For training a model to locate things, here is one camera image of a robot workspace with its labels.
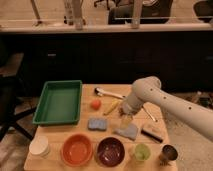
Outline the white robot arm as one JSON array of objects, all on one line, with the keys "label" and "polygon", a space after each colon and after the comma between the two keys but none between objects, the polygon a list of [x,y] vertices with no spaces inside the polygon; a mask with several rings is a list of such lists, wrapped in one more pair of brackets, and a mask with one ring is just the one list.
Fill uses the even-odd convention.
[{"label": "white robot arm", "polygon": [[121,113],[135,115],[146,102],[163,108],[213,142],[213,110],[166,93],[158,77],[134,81],[130,94],[121,103]]}]

